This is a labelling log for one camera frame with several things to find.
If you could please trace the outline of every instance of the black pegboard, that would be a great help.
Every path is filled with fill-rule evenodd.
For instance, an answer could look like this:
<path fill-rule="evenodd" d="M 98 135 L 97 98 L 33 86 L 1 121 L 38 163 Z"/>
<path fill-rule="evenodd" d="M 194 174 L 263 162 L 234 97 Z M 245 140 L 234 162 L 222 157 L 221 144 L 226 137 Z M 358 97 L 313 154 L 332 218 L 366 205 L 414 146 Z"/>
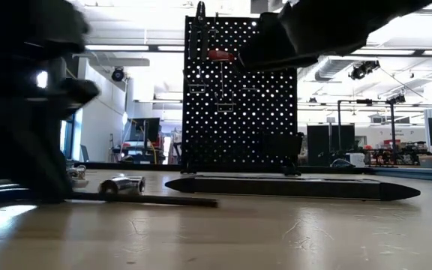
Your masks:
<path fill-rule="evenodd" d="M 186 17 L 185 28 L 182 164 L 195 171 L 280 172 L 288 158 L 296 162 L 261 146 L 263 134 L 297 133 L 296 69 L 239 73 L 228 62 L 190 59 L 193 19 Z M 207 21 L 209 50 L 237 56 L 257 33 L 257 19 Z"/>

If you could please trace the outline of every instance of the wooden table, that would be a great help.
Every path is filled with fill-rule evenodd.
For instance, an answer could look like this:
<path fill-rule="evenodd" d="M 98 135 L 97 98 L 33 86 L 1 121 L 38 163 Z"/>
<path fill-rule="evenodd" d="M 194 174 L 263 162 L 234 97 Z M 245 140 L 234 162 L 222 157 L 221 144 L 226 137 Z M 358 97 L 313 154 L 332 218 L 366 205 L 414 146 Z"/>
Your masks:
<path fill-rule="evenodd" d="M 88 188 L 118 173 L 146 193 L 176 172 L 88 170 Z M 432 181 L 368 175 L 419 189 L 397 202 L 215 196 L 220 208 L 75 202 L 0 208 L 0 269 L 428 270 Z"/>

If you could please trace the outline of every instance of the silver cylinder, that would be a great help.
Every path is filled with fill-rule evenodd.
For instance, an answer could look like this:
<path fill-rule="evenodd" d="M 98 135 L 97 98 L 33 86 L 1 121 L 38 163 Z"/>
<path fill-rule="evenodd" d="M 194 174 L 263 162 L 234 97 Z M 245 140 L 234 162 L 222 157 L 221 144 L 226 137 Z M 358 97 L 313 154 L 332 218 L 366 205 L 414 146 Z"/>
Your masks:
<path fill-rule="evenodd" d="M 143 194 L 146 183 L 143 177 L 114 177 L 101 182 L 100 194 Z"/>
<path fill-rule="evenodd" d="M 66 173 L 71 179 L 84 180 L 86 177 L 86 168 L 81 166 L 69 168 L 66 170 Z"/>

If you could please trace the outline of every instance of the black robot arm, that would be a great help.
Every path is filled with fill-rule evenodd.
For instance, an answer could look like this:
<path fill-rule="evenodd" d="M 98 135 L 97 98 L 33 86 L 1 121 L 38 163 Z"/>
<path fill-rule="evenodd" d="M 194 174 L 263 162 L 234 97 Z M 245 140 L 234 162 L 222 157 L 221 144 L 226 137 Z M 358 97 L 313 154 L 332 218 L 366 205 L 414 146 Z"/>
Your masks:
<path fill-rule="evenodd" d="M 303 68 L 331 53 L 345 56 L 366 45 L 368 35 L 432 0 L 288 1 L 280 13 L 262 13 L 259 34 L 239 51 L 246 71 Z"/>
<path fill-rule="evenodd" d="M 99 94 L 89 81 L 32 79 L 48 63 L 85 49 L 83 15 L 65 0 L 0 1 L 0 178 L 49 200 L 72 192 L 59 123 Z"/>

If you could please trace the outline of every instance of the red tool handle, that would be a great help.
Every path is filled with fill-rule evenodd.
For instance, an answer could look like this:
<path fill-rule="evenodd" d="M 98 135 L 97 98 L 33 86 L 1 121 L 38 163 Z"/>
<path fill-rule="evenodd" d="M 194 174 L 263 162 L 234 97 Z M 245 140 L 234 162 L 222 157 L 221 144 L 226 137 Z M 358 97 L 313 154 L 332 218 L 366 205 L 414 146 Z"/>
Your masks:
<path fill-rule="evenodd" d="M 233 62 L 235 60 L 232 53 L 214 49 L 208 52 L 208 57 L 212 61 Z"/>

